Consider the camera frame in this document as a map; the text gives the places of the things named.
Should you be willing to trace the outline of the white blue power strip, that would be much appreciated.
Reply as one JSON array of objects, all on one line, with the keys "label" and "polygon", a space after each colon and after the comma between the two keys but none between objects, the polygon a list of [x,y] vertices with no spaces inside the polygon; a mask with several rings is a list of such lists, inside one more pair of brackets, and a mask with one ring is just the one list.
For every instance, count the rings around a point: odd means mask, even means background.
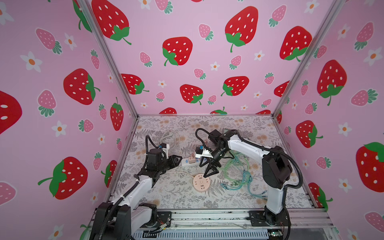
[{"label": "white blue power strip", "polygon": [[200,164],[200,159],[184,158],[181,161],[182,167],[192,167]]}]

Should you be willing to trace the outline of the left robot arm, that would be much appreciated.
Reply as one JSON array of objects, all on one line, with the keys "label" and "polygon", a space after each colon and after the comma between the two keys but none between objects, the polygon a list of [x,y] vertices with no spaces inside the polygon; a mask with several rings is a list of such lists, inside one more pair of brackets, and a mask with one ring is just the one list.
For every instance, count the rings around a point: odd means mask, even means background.
[{"label": "left robot arm", "polygon": [[145,162],[135,182],[128,190],[108,203],[101,203],[96,210],[90,240],[131,240],[143,225],[154,225],[158,220],[155,204],[139,203],[168,170],[178,167],[181,156],[169,155],[169,145],[155,145],[150,138],[145,139]]}]

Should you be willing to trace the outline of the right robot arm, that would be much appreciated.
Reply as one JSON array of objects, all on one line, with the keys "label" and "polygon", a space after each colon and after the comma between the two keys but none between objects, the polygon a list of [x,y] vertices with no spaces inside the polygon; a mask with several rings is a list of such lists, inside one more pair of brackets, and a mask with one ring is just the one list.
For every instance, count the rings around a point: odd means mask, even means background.
[{"label": "right robot arm", "polygon": [[262,165],[263,180],[268,185],[268,198],[264,210],[264,218],[269,226],[277,226],[283,221],[290,220],[286,208],[286,196],[289,188],[299,189],[303,185],[303,174],[294,159],[284,152],[284,149],[260,146],[243,138],[238,130],[220,133],[217,130],[208,132],[198,128],[195,135],[202,145],[196,148],[196,157],[205,158],[207,166],[204,177],[218,174],[222,165],[221,159],[230,151],[239,152]]}]

